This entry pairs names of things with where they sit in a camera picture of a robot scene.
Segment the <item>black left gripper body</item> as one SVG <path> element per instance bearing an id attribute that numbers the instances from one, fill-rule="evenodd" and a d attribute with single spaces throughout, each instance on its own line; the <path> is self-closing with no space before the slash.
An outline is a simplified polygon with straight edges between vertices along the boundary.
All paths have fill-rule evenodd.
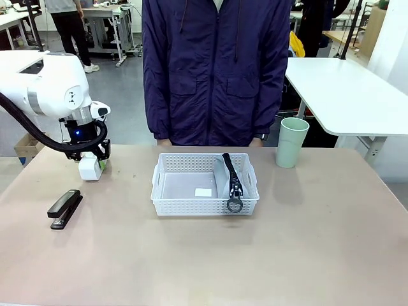
<path id="1" fill-rule="evenodd" d="M 98 145 L 103 140 L 110 140 L 107 138 L 108 129 L 103 120 L 95 119 L 90 121 L 90 123 L 86 123 L 83 125 L 79 125 L 77 121 L 69 119 L 59 119 L 59 122 L 63 122 L 65 128 L 68 130 L 70 140 L 66 141 L 66 143 L 69 145 L 89 146 L 90 143 L 94 143 L 96 140 L 98 140 L 95 146 L 80 152 L 80 159 L 86 152 L 93 153 L 96 156 Z"/>

